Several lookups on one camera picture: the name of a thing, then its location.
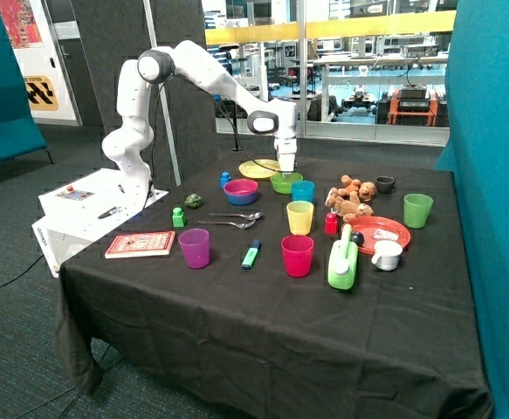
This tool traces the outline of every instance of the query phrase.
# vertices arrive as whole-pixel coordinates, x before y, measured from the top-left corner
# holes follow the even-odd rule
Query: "gray carpet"
[[[38,195],[96,168],[113,168],[100,151],[102,134],[97,127],[39,128],[54,165],[48,162],[45,151],[0,163],[0,285],[20,275],[41,256],[31,230],[31,224],[43,215]],[[270,146],[265,140],[243,141],[243,147],[257,157],[269,155]],[[223,138],[220,154],[229,153],[231,148],[232,138]],[[442,151],[338,141],[303,141],[299,149],[301,155],[312,157],[388,161],[389,165],[397,161],[423,168],[433,167]],[[110,368],[97,394],[78,397],[52,349],[56,302],[57,281],[43,259],[21,278],[0,288],[0,418],[250,417],[230,407],[203,402],[162,377],[137,370],[112,348],[102,361]],[[93,342],[97,360],[106,350],[104,342]]]

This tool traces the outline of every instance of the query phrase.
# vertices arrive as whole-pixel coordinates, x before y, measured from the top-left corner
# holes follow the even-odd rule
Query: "glass wall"
[[[297,101],[299,136],[443,145],[456,3],[203,0],[203,7],[212,53],[260,99]],[[236,50],[221,51],[233,42]],[[245,114],[229,107],[248,133]],[[232,132],[226,122],[218,131]]]

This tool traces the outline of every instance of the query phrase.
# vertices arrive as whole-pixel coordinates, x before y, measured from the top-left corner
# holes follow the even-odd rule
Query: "plate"
[[[243,176],[251,179],[269,179],[274,173],[279,171],[279,163],[275,160],[256,159],[256,161],[267,168],[263,168],[254,161],[246,161],[238,167]]]
[[[359,251],[368,255],[375,254],[375,243],[378,240],[392,240],[404,249],[411,240],[409,230],[397,221],[382,216],[359,216],[348,221],[353,231],[359,231],[365,241]]]

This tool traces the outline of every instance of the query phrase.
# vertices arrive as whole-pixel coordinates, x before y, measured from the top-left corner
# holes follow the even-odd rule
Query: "red plate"
[[[348,221],[353,231],[359,231],[365,241],[359,250],[368,255],[375,254],[375,243],[378,240],[393,240],[404,249],[411,240],[409,230],[397,221],[381,216],[359,216]]]

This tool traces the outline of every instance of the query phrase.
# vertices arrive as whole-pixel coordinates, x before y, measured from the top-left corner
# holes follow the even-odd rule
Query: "yellow warning sign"
[[[29,107],[32,111],[58,111],[58,101],[46,76],[24,77]]]

